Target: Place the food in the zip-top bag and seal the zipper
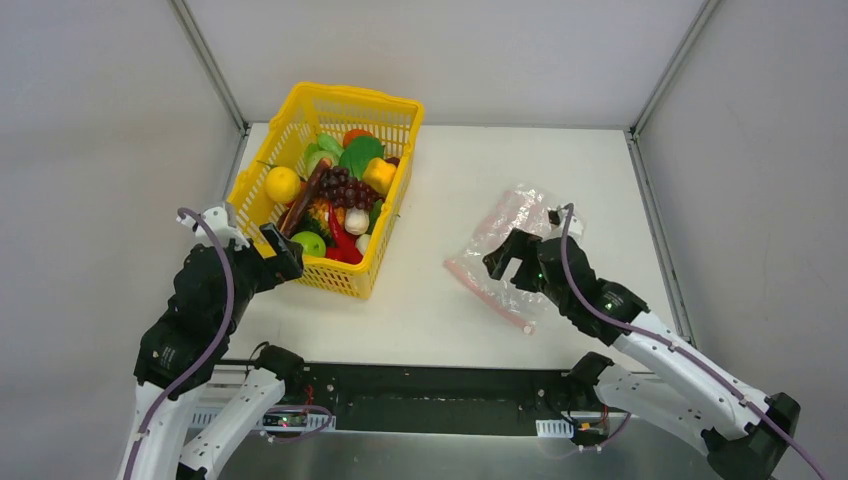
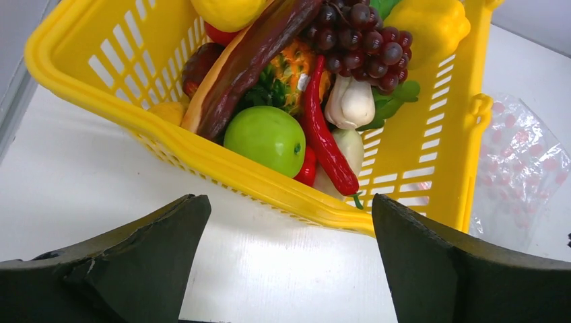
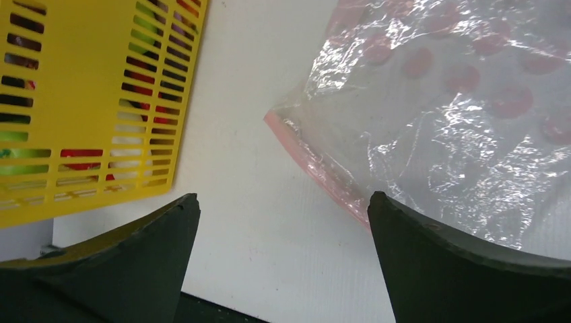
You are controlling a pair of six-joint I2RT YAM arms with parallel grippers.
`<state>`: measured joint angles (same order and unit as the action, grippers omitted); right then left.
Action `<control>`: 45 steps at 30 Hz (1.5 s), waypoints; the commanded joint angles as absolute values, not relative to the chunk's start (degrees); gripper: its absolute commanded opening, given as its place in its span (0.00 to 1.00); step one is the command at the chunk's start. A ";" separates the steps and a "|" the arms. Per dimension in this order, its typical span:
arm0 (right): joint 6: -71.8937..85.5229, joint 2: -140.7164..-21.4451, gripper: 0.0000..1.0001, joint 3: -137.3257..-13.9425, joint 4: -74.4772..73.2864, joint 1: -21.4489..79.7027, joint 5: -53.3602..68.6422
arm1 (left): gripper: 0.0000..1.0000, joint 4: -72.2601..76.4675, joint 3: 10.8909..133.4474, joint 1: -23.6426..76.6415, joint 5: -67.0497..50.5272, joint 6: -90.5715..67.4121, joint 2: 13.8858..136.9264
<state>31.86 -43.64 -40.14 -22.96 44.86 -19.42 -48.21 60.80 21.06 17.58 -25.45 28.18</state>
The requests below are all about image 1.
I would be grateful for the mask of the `green apple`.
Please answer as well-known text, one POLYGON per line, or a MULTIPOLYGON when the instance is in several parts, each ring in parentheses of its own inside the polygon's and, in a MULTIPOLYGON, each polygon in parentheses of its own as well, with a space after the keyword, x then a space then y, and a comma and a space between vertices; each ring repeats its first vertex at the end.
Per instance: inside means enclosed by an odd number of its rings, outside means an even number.
POLYGON ((321 235, 313 231, 300 231, 291 237, 293 242, 300 244, 305 256, 324 258, 327 246, 321 235))

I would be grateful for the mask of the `brown orange sweet potato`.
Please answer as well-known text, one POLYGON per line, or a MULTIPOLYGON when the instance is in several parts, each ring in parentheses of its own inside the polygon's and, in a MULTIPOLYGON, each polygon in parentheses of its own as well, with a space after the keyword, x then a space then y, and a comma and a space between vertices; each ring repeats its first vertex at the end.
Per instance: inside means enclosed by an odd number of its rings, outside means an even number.
POLYGON ((329 157, 323 157, 317 162, 305 186, 293 201, 286 215, 278 222, 279 230, 284 237, 290 238, 293 235, 295 227, 307 209, 308 203, 319 190, 321 178, 327 171, 332 169, 332 166, 333 164, 329 157))

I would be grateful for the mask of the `clear zip top bag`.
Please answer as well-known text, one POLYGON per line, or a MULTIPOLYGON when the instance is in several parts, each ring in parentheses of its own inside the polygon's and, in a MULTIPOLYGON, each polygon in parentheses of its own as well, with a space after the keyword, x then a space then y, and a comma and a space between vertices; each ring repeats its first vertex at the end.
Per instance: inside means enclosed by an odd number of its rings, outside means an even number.
POLYGON ((489 277, 483 257, 496 250, 514 229, 545 237, 551 233, 548 210, 559 200, 528 184, 517 184, 499 196, 475 226, 470 239, 443 265, 484 305, 515 325, 525 335, 535 333, 538 320, 548 312, 543 295, 522 291, 510 282, 509 271, 499 280, 489 277))

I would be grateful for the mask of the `green leafy bok choy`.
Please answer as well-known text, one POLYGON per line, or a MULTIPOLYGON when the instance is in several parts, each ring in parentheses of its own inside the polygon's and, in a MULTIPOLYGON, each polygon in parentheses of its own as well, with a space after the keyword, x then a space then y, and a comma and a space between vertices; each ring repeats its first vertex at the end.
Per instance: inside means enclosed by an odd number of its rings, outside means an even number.
POLYGON ((358 136, 354 138, 342 153, 338 165, 348 170, 348 174, 362 179, 364 172, 373 158, 384 156, 383 143, 373 136, 358 136))

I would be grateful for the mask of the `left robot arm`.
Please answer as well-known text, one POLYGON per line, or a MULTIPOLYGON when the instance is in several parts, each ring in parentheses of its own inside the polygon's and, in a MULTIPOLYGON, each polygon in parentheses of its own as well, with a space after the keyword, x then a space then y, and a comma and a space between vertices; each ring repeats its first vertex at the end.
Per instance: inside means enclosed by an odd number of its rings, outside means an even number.
POLYGON ((175 275, 165 312, 140 341, 135 418, 119 478, 214 479, 266 411, 303 396, 303 358, 267 345, 236 398, 194 440, 184 440, 249 302, 304 272, 302 246, 270 223, 260 232, 272 256, 235 239, 225 239, 221 250, 197 244, 175 275))

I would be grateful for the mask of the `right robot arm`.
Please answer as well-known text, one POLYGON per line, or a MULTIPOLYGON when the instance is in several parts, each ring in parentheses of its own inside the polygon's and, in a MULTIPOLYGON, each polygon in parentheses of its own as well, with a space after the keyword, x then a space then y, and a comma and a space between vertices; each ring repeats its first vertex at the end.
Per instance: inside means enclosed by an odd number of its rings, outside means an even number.
POLYGON ((634 414, 704 455, 723 479, 769 479, 790 446, 800 406, 729 374, 672 332, 623 285, 598 277, 568 235, 543 239, 514 229, 483 258, 490 278, 520 263, 511 284, 541 293, 581 333, 636 360, 656 375, 642 380, 589 352, 566 376, 569 400, 634 414))

